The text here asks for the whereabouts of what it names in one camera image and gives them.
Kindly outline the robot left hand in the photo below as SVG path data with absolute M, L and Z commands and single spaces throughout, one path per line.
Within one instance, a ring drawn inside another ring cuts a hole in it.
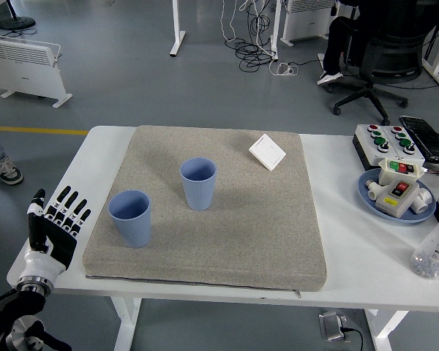
M 72 262 L 77 236 L 91 209 L 71 186 L 64 187 L 47 208 L 44 199 L 45 191 L 38 190 L 27 210 L 29 247 L 18 287 L 41 286 L 50 292 Z

